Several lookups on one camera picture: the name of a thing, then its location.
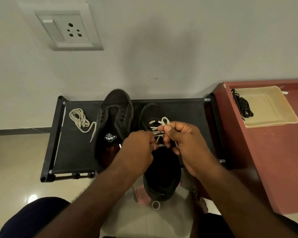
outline beige tray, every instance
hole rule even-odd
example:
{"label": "beige tray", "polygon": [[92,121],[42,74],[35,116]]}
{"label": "beige tray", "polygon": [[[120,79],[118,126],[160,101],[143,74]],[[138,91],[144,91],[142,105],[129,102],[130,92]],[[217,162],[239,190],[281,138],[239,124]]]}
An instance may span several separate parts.
{"label": "beige tray", "polygon": [[244,118],[247,128],[298,123],[298,117],[277,86],[238,88],[235,92],[248,101],[254,113],[253,117]]}

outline wall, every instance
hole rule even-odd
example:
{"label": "wall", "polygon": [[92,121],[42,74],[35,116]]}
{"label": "wall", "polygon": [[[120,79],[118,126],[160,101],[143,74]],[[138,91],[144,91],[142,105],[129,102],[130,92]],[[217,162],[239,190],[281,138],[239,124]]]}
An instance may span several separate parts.
{"label": "wall", "polygon": [[59,95],[189,98],[224,80],[298,77],[298,0],[87,1],[104,51],[54,52],[17,0],[0,0],[0,129],[51,126]]}

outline hand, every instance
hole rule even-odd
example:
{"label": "hand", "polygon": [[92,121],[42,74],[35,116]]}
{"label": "hand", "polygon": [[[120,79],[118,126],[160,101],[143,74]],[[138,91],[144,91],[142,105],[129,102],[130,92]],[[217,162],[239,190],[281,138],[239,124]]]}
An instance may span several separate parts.
{"label": "hand", "polygon": [[152,151],[159,148],[150,131],[132,132],[123,142],[113,163],[127,168],[127,172],[139,178],[153,161]]}
{"label": "hand", "polygon": [[205,167],[205,161],[215,161],[198,127],[182,122],[170,122],[170,125],[164,127],[160,125],[158,131],[165,132],[163,142],[167,148],[171,147],[171,140],[178,143],[179,149],[171,149],[176,155],[182,155],[183,163],[191,175],[196,177]]}

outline shoe logo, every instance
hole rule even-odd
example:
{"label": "shoe logo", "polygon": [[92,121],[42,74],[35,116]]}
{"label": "shoe logo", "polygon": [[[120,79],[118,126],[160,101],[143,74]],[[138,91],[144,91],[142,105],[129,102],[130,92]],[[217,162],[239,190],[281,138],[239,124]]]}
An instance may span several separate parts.
{"label": "shoe logo", "polygon": [[111,141],[113,141],[116,138],[117,138],[117,135],[112,135],[112,134],[107,134],[105,136],[105,140],[107,140],[108,142],[111,142]]}

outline black shoelace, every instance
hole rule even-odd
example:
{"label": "black shoelace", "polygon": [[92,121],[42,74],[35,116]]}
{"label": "black shoelace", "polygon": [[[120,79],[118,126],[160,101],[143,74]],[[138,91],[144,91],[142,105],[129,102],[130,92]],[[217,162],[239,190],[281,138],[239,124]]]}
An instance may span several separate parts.
{"label": "black shoelace", "polygon": [[235,100],[235,103],[238,107],[238,110],[240,111],[240,114],[244,117],[244,118],[249,118],[249,117],[253,117],[254,114],[253,112],[250,110],[249,104],[247,102],[246,99],[240,97],[240,95],[238,93],[235,93],[235,89],[231,89],[231,92],[233,94],[233,98]]}

